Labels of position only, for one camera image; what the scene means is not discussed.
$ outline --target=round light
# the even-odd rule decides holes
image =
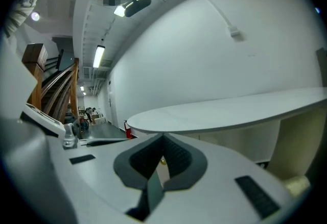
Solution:
[[[34,21],[39,21],[40,20],[40,14],[38,12],[33,12],[31,17],[32,17],[32,19]]]

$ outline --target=red fire extinguisher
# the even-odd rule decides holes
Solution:
[[[127,139],[133,139],[133,137],[132,137],[132,130],[128,126],[127,121],[124,121],[124,127],[125,127],[125,132],[126,132],[126,138]]]

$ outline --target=gray floor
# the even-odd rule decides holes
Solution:
[[[126,134],[121,132],[115,126],[109,123],[90,125],[88,131],[83,135],[83,139],[95,139],[95,138],[126,138]]]

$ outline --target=staircase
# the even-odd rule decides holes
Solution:
[[[78,59],[63,71],[59,71],[63,50],[58,57],[47,59],[43,44],[29,44],[22,62],[38,81],[28,103],[53,119],[64,123],[69,100],[72,113],[78,118],[76,84]]]

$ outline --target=door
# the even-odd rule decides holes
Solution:
[[[113,88],[112,79],[108,83],[108,102],[109,102],[110,112],[111,112],[111,123],[115,127],[119,128],[117,115],[116,115],[116,107],[115,107],[115,103],[114,103],[114,88]]]

